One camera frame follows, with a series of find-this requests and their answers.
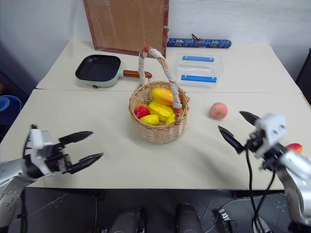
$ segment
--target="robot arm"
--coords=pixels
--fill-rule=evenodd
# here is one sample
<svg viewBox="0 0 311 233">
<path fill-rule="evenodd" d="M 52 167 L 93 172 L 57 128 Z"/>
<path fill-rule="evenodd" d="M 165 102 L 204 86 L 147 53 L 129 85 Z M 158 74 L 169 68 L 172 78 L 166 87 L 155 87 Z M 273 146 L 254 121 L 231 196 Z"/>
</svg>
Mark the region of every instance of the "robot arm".
<svg viewBox="0 0 311 233">
<path fill-rule="evenodd" d="M 284 186 L 292 219 L 289 229 L 294 233 L 311 232 L 311 162 L 279 143 L 287 132 L 285 116 L 267 115 L 259 118 L 248 112 L 240 113 L 256 127 L 245 146 L 231 132 L 219 126 L 222 136 L 238 154 L 245 149 L 250 150 L 256 158 L 264 160 L 263 169 L 276 171 Z"/>
<path fill-rule="evenodd" d="M 32 125 L 24 148 L 24 153 L 26 149 L 31 149 L 31 154 L 0 163 L 0 232 L 8 230 L 20 201 L 20 194 L 26 186 L 54 172 L 73 174 L 90 166 L 102 156 L 103 153 L 90 155 L 72 164 L 69 155 L 64 154 L 66 144 L 83 140 L 91 134 L 88 131 L 73 133 L 60 138 L 59 143 L 54 145 L 47 131 Z"/>
</svg>

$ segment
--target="blue patterned tube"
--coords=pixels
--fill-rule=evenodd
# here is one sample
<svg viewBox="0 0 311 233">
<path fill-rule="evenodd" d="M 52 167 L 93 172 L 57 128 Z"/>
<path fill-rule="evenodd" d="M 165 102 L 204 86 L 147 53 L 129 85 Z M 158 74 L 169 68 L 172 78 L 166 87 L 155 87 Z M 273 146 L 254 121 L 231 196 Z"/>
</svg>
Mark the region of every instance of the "blue patterned tube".
<svg viewBox="0 0 311 233">
<path fill-rule="evenodd" d="M 210 40 L 210 39 L 178 39 L 170 38 L 167 47 L 206 47 L 206 48 L 229 48 L 230 40 Z"/>
</svg>

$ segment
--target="basket handle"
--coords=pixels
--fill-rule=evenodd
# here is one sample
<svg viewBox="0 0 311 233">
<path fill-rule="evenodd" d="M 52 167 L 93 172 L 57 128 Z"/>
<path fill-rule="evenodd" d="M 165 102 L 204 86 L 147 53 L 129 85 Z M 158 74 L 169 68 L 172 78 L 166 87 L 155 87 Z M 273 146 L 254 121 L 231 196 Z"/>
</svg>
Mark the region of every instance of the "basket handle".
<svg viewBox="0 0 311 233">
<path fill-rule="evenodd" d="M 144 60 L 147 54 L 150 54 L 151 56 L 153 56 L 160 62 L 163 68 L 163 71 L 171 84 L 171 90 L 173 93 L 173 110 L 175 113 L 175 121 L 179 122 L 182 104 L 180 103 L 180 100 L 179 100 L 179 93 L 178 93 L 178 87 L 176 84 L 176 79 L 173 73 L 171 72 L 169 66 L 167 65 L 166 59 L 162 56 L 162 54 L 158 50 L 150 46 L 145 46 L 145 48 L 139 53 L 138 72 L 139 72 L 140 83 L 143 86 L 148 84 L 148 79 L 145 77 L 145 73 L 144 73 Z"/>
</svg>

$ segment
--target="clear plastic container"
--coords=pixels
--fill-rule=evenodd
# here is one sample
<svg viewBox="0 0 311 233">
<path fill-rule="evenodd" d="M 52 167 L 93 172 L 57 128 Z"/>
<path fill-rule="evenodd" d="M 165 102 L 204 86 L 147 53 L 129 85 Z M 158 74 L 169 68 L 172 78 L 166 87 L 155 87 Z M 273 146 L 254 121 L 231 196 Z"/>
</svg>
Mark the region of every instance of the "clear plastic container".
<svg viewBox="0 0 311 233">
<path fill-rule="evenodd" d="M 179 85 L 212 86 L 223 72 L 219 56 L 181 54 L 176 65 L 176 79 Z"/>
</svg>

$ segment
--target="red and yellow fruit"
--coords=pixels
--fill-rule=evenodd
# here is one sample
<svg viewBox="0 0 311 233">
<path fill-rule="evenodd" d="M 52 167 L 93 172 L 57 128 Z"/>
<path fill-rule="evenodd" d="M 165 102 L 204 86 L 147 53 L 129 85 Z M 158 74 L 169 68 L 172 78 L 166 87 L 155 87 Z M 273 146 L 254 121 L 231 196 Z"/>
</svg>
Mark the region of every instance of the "red and yellow fruit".
<svg viewBox="0 0 311 233">
<path fill-rule="evenodd" d="M 157 102 L 165 104 L 167 106 L 173 106 L 172 90 L 164 87 L 156 87 L 151 90 L 151 94 Z"/>
<path fill-rule="evenodd" d="M 289 150 L 295 150 L 299 154 L 302 153 L 302 150 L 303 150 L 302 145 L 300 145 L 299 143 L 291 143 L 291 144 L 287 145 L 286 148 Z"/>
<path fill-rule="evenodd" d="M 142 117 L 150 114 L 146 104 L 137 105 L 134 113 L 138 117 L 138 119 L 141 119 Z"/>
</svg>

